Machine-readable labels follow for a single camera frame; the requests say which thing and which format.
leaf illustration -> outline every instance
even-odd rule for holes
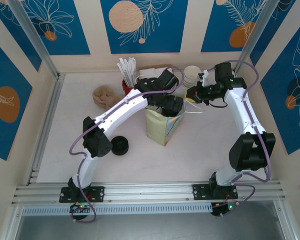
[[[237,26],[244,26],[249,22],[249,11],[245,1],[227,0],[224,6],[228,8],[228,13],[230,14],[230,17],[235,20]]]
[[[55,11],[50,15],[50,20],[54,23],[69,24],[73,21],[74,16],[64,11]]]
[[[32,13],[36,13],[38,17],[41,17],[46,21],[48,20],[48,12],[39,0],[27,0],[27,7]]]
[[[261,13],[263,10],[267,0],[260,0],[258,4],[256,4],[256,0],[254,0],[253,5],[249,9],[249,21],[253,22],[254,19]]]
[[[123,39],[120,46],[124,45],[129,41],[134,43],[139,39],[147,39],[151,35],[151,32],[155,31],[156,25],[160,26],[159,14],[168,9],[173,0],[169,0],[169,3],[162,9],[164,2],[167,0],[136,0],[135,4],[139,7],[143,15],[142,25],[133,32],[124,32],[121,33],[121,36],[118,39]]]
[[[54,27],[55,27],[55,30],[60,33],[60,34],[63,34],[63,35],[66,35],[68,37],[72,37],[72,32],[71,30],[67,27],[67,25],[65,24],[61,24],[61,23],[55,23],[54,24]]]

robotic arm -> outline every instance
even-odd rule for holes
[[[242,173],[249,173],[267,166],[265,153],[255,127],[261,132],[269,156],[274,148],[275,137],[272,133],[266,133],[265,129],[259,123],[248,96],[246,95],[245,99],[243,99],[247,86],[243,78],[237,78],[232,75],[230,63],[220,63],[215,66],[215,79],[215,85],[206,87],[202,86],[201,82],[198,82],[197,86],[187,91],[186,98],[195,103],[204,102],[206,105],[209,105],[210,101],[214,99],[222,98],[231,108],[235,123],[241,133],[230,150],[230,163],[223,169],[213,173],[209,181],[211,199],[225,199],[228,187]],[[75,174],[68,182],[66,194],[70,196],[71,202],[83,199],[79,191],[80,187],[85,193],[89,191],[98,159],[111,151],[112,144],[108,137],[121,123],[149,105],[161,107],[162,111],[168,113],[170,116],[180,111],[183,104],[182,98],[157,92],[169,90],[177,83],[177,78],[167,70],[158,78],[142,79],[112,109],[95,119],[87,117],[83,121],[83,132],[91,128],[94,129],[83,137],[84,153],[86,156],[83,164],[80,166],[80,174]],[[247,104],[255,123],[252,123],[243,101]]]

white paper cup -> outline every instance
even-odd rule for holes
[[[197,66],[187,66],[184,69],[184,76],[185,78],[188,79],[188,81],[193,82],[193,81],[198,81],[199,79],[199,74],[202,71],[197,67]]]

beige cloth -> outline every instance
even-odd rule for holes
[[[115,95],[115,92],[109,86],[100,86],[93,93],[93,101],[100,108],[110,109],[123,99],[123,96]]]

black bottle cap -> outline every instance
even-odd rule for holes
[[[116,136],[114,139],[112,139],[111,143],[113,145],[112,152],[115,155],[122,156],[129,150],[128,139],[123,136]]]

